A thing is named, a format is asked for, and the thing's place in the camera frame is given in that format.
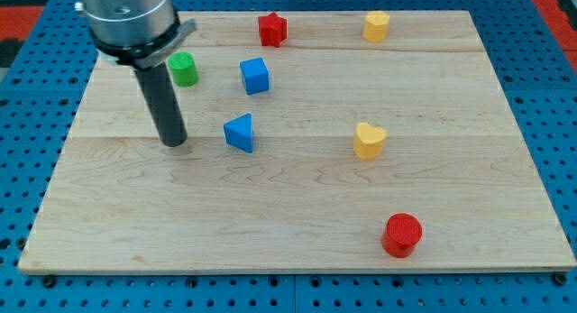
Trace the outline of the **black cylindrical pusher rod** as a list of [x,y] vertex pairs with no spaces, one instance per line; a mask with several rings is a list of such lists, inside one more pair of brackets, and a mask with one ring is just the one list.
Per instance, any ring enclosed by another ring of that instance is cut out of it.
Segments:
[[166,65],[136,70],[135,76],[161,142],[168,147],[184,143],[188,133]]

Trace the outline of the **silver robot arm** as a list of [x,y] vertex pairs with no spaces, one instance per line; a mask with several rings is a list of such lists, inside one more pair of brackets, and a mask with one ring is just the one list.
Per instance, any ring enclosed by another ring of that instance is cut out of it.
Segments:
[[75,10],[86,18],[98,51],[134,71],[161,142],[185,142],[188,132],[166,61],[196,22],[182,22],[172,0],[78,0]]

